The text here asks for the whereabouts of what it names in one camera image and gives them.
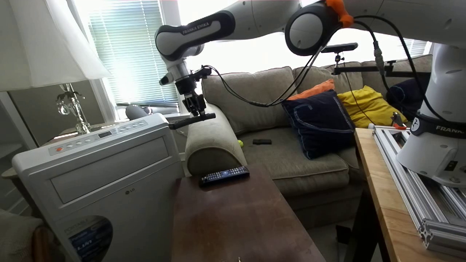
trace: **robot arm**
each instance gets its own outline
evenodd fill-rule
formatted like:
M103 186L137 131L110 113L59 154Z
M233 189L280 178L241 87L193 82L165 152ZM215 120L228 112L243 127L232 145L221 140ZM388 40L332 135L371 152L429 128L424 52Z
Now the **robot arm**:
M204 43L284 32L287 46L293 53L313 55L326 44L323 42L345 17L352 20L342 0L322 0L306 7L301 7L300 0L237 1L185 26L161 26L155 36L156 45L168 73L160 84L175 82L178 92L185 96L183 103L188 111L203 118L204 98L194 89L195 81L208 72L201 70L192 74L185 58L198 55Z

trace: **franka emika robot arm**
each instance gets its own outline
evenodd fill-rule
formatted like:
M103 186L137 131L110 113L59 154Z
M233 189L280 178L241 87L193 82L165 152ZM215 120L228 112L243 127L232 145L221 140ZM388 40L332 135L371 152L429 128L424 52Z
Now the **franka emika robot arm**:
M354 0L348 2L354 5L351 7L361 5ZM445 30L452 27L452 18L459 21L457 24L462 28L465 5L460 5L460 8L448 9L447 14L438 12L431 17L439 22L446 18L445 27L420 28L409 22L403 25L410 32L408 37L448 45L435 45L432 76L424 102L413 121L412 135L397 154L397 160L408 169L453 187L466 187L466 112L463 106L466 48L462 34L451 30L445 33ZM417 21L412 14L404 18ZM156 45L168 73L160 84L175 82L178 92L185 97L185 107L194 115L171 128L215 118L214 114L205 113L204 97L194 91L195 82L210 74L210 69L203 67L192 73L185 63L185 58L202 51L204 43L284 32L286 44L294 54L310 56L320 53L336 30L352 24L353 17L346 12L343 0L322 0L305 7L301 7L300 0L248 0L235 2L186 26L161 26L155 36ZM374 50L377 67L384 79L384 62L376 41Z

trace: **lamp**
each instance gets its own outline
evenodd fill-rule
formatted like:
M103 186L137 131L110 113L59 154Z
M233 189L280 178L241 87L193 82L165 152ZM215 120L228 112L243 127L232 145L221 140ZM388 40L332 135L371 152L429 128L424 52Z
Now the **lamp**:
M71 83L107 76L66 0L0 0L0 91L60 84L59 112L73 112L77 131L89 133Z

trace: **window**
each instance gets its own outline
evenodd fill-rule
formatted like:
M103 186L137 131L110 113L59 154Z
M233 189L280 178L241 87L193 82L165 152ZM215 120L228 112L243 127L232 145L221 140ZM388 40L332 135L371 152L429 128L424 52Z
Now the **window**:
M88 39L112 77L105 89L116 105L137 103L176 112L174 84L160 86L165 63L154 35L163 24L158 0L74 0Z
M235 0L178 0L182 24L215 13ZM377 34L379 46L383 52L384 60L397 60L406 58L401 42L396 36ZM359 47L345 52L345 61L372 61L374 60L373 40L369 32L345 28L337 31L329 45L357 42ZM422 55L430 49L430 43L425 41L406 39L406 44L412 56ZM263 37L241 41L215 41L206 43L203 52L186 61L192 70L199 69L201 65L211 65L220 73L228 72L257 72L270 68L290 66L302 67L309 57L293 54L285 43L284 34L274 33ZM314 66L333 64L335 54L319 54Z

